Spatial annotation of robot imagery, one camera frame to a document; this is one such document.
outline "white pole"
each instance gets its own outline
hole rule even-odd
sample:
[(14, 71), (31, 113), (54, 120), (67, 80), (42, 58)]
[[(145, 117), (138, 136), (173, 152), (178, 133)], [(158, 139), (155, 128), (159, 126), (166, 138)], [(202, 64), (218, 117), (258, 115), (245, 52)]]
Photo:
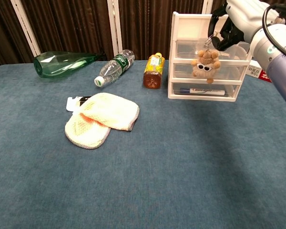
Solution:
[(213, 0), (204, 0), (204, 5), (202, 7), (202, 14), (210, 14), (212, 11)]
[(16, 12), (16, 15), (18, 17), (19, 23), (22, 27), (22, 30), (24, 32), (24, 35), (27, 39), (27, 42), (30, 46), (30, 49), (33, 53), (33, 56), (38, 56), (40, 54), (39, 46), (36, 42), (35, 35), (33, 33), (33, 30), (31, 28), (31, 25), (29, 23), (28, 17), (24, 11), (23, 5), (21, 0), (10, 0), (13, 8)]
[(119, 1), (118, 0), (107, 0), (109, 22), (111, 30), (111, 39), (114, 56), (117, 55), (122, 48), (122, 36), (121, 36), (121, 25), (120, 25), (120, 13), (119, 13)]

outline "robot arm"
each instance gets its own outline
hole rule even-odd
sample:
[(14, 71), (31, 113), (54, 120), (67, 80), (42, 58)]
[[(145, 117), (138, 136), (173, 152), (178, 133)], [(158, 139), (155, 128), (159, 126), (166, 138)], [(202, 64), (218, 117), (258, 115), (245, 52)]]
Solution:
[[(208, 35), (214, 34), (218, 17), (228, 14), (220, 31), (223, 39), (212, 37), (213, 46), (224, 51), (241, 41), (249, 43), (252, 56), (286, 101), (286, 56), (270, 42), (262, 26), (263, 14), (268, 6), (259, 0), (226, 0), (223, 6), (213, 12)], [(270, 10), (266, 22), (270, 25), (270, 34), (286, 49), (285, 20), (278, 16), (278, 12)]]

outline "bottle label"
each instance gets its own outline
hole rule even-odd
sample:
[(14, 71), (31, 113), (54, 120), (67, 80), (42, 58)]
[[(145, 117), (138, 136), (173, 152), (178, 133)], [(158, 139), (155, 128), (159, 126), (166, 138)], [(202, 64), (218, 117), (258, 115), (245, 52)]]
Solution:
[(145, 67), (145, 72), (158, 72), (163, 74), (165, 59), (162, 56), (151, 55), (148, 59), (147, 65)]
[(128, 59), (126, 58), (126, 56), (124, 56), (123, 54), (117, 54), (113, 60), (117, 61), (119, 63), (119, 65), (122, 67), (122, 73), (124, 71), (126, 71), (126, 69), (128, 68)]

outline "white cloth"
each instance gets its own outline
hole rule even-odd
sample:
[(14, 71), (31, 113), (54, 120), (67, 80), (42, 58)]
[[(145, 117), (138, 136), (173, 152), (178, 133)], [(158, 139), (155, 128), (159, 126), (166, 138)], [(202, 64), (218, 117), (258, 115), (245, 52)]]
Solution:
[(131, 131), (139, 111), (139, 106), (130, 100), (98, 93), (73, 113), (65, 126), (65, 134), (79, 147), (96, 149), (104, 143), (111, 128)]

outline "red box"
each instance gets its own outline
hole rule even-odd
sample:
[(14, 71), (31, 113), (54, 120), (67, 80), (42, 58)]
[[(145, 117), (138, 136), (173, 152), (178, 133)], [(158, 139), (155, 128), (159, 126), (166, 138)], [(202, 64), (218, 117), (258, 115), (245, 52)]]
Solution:
[(271, 83), (271, 80), (261, 68), (261, 66), (257, 63), (257, 61), (251, 61), (249, 67), (247, 68), (246, 75), (250, 75), (254, 78), (258, 78), (260, 80), (264, 80)]

